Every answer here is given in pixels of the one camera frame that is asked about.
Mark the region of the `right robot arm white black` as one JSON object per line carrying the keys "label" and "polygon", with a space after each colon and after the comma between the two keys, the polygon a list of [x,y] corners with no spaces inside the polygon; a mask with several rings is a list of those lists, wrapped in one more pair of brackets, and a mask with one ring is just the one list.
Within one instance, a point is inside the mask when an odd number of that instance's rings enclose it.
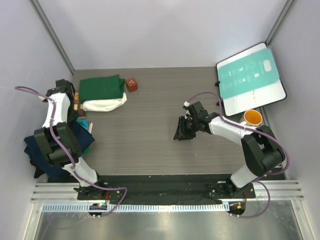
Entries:
{"label": "right robot arm white black", "polygon": [[245,126],[208,111],[201,102],[184,103],[186,114],[178,118],[173,139],[192,140],[197,132],[230,140],[242,147],[245,164],[226,179],[226,193],[233,198],[243,193],[252,181],[263,177],[285,160],[283,148],[270,127]]}

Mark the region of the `white mug orange inside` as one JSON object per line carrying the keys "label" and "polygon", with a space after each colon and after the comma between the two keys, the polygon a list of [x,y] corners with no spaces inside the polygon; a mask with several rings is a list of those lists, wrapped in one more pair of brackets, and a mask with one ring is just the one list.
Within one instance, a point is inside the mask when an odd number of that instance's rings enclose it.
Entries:
{"label": "white mug orange inside", "polygon": [[259,111],[254,109],[249,109],[245,111],[239,121],[241,125],[250,126],[250,127],[260,126],[262,122],[263,122],[263,116]]}

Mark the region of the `red cube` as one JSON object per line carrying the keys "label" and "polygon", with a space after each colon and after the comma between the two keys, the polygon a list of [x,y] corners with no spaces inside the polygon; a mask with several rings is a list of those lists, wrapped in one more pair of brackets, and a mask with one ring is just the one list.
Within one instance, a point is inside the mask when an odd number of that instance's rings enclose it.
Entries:
{"label": "red cube", "polygon": [[125,84],[130,93],[135,92],[138,89],[138,82],[134,77],[126,79]]}

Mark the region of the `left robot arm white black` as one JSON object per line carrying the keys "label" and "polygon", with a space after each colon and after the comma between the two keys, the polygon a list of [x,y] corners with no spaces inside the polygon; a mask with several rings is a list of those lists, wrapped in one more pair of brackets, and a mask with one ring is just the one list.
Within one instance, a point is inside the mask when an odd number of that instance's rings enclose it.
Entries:
{"label": "left robot arm white black", "polygon": [[60,79],[54,88],[40,95],[47,103],[47,113],[42,127],[34,131],[33,137],[46,167],[69,173],[79,183],[74,189],[76,192],[100,200],[106,195],[107,188],[97,171],[83,159],[83,151],[89,145],[82,146],[76,134],[90,143],[93,137],[77,122],[75,93],[70,81]]}

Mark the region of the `navy blue t-shirt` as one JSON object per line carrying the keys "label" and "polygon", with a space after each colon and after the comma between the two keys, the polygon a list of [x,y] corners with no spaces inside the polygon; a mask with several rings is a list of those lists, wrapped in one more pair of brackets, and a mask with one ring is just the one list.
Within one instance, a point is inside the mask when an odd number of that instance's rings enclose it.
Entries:
{"label": "navy blue t-shirt", "polygon": [[43,154],[43,152],[41,151],[41,153],[42,153],[42,155],[44,156],[44,159],[46,160],[46,162],[49,164],[49,165],[51,165],[51,166],[55,166],[55,165],[52,165],[50,162],[49,162],[49,160],[48,160],[48,158],[47,158],[47,156],[46,155],[44,155]]}

